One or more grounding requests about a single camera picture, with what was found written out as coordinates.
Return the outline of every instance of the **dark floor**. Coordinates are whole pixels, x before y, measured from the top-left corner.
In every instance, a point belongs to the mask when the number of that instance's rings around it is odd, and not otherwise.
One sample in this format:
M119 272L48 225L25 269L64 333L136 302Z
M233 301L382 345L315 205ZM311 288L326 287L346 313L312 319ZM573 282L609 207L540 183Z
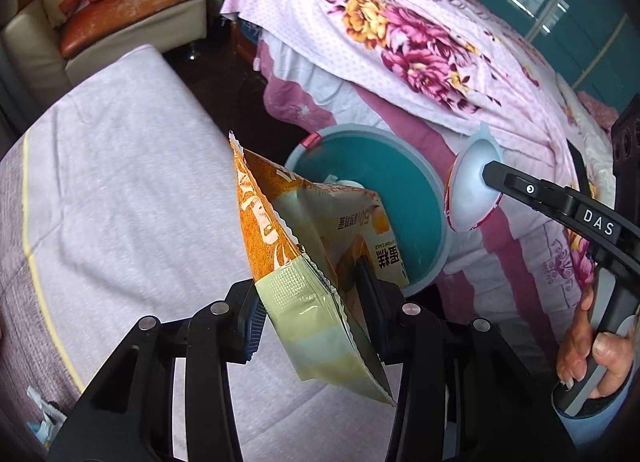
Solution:
M167 52L164 58L224 134L231 130L242 146L284 164L307 132L273 119L264 109L266 81L232 53L229 24L210 27L197 50L200 57L194 61L187 60L185 47Z

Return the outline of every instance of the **teal bucket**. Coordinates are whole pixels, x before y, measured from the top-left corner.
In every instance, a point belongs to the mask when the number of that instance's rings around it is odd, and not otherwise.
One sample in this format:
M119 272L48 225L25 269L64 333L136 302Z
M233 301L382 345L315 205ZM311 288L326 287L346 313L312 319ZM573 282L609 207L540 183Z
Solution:
M391 132L360 124L320 130L299 144L285 167L312 182L329 174L377 191L404 261L411 296L433 282L451 248L442 182L427 160Z

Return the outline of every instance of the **beige leather sofa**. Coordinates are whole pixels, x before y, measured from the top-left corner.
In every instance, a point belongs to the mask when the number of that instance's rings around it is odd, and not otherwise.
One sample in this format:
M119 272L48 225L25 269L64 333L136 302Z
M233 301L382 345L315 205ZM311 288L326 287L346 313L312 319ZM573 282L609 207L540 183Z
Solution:
M206 0L176 1L148 5L148 0L104 0L81 10L59 30L50 27L42 0L29 0L24 8L20 3L25 0L0 0L0 41L44 111L140 45L151 44L165 52L205 38ZM148 16L127 22L130 13L140 18L141 11Z

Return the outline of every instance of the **human hand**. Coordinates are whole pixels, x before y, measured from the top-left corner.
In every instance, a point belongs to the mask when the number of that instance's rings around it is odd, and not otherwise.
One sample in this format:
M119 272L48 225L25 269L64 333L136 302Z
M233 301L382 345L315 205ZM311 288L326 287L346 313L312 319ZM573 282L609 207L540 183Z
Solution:
M625 382L633 364L634 347L628 338L609 332L601 332L593 340L588 318L592 304L593 289L589 286L582 293L580 303L575 308L574 321L560 345L556 373L567 388L571 389L574 379L584 379L587 373L586 358L591 352L593 359L607 368L603 378L589 395L589 398L599 398L613 394Z

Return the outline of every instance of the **orange plastic wrapper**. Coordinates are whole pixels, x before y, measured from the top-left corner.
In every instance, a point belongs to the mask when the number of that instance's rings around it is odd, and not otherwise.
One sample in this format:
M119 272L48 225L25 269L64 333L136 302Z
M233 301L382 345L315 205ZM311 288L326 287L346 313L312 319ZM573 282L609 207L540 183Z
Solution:
M392 404L354 285L362 255L380 280L408 284L380 197L309 182L230 142L256 289L298 375Z

